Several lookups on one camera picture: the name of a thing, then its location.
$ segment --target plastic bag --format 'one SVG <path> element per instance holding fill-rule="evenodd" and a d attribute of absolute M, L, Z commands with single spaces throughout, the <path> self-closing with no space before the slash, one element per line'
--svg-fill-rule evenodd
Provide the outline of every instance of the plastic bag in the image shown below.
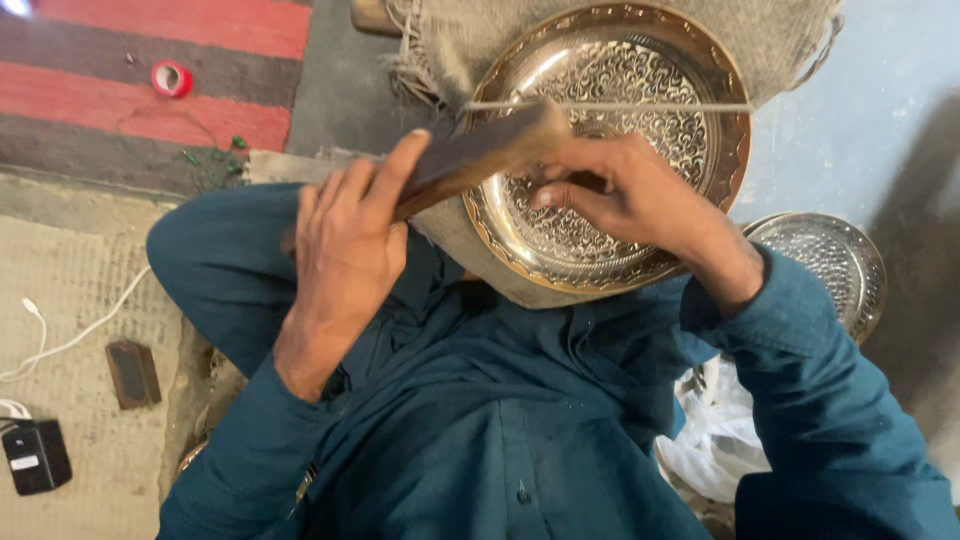
<path fill-rule="evenodd" d="M 753 398 L 737 380 L 736 368 L 719 358 L 711 361 L 720 362 L 714 387 L 683 393 L 684 428 L 677 440 L 660 436 L 656 444 L 666 469 L 704 497 L 733 503 L 740 479 L 770 471 L 770 464 L 756 436 Z"/>

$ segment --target roll of tape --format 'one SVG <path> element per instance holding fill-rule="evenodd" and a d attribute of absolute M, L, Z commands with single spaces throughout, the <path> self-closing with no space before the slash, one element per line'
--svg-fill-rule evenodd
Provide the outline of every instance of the roll of tape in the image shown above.
<path fill-rule="evenodd" d="M 159 61 L 150 74 L 154 89 L 162 95 L 183 97 L 193 87 L 193 75 L 172 60 Z"/>

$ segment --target wooden block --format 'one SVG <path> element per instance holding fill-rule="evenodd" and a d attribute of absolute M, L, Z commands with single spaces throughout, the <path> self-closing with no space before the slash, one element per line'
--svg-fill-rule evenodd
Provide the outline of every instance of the wooden block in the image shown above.
<path fill-rule="evenodd" d="M 532 164 L 571 136 L 556 103 L 540 101 L 468 134 L 436 141 L 420 156 L 394 214 L 402 221 L 476 187 L 490 176 Z"/>
<path fill-rule="evenodd" d="M 403 32 L 396 27 L 383 2 L 384 0 L 353 0 L 350 9 L 353 28 L 367 34 L 402 37 Z"/>
<path fill-rule="evenodd" d="M 107 364 L 122 410 L 160 403 L 154 355 L 148 347 L 130 340 L 107 345 Z"/>

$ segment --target wooden board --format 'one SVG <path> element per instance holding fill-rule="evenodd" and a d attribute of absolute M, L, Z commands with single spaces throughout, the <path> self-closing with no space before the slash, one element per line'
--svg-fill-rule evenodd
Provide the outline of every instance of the wooden board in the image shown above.
<path fill-rule="evenodd" d="M 353 0 L 350 10 L 353 28 L 367 34 L 401 37 L 403 33 L 387 13 L 383 0 Z"/>

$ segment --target wooden hammer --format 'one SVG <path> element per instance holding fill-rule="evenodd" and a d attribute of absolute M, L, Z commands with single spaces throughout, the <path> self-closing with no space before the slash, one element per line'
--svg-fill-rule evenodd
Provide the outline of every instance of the wooden hammer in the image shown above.
<path fill-rule="evenodd" d="M 400 192 L 394 221 L 476 187 L 496 173 L 535 163 L 571 136 L 564 112 L 553 101 L 543 100 L 468 134 L 433 141 Z M 296 231 L 287 232 L 280 247 L 293 256 Z"/>

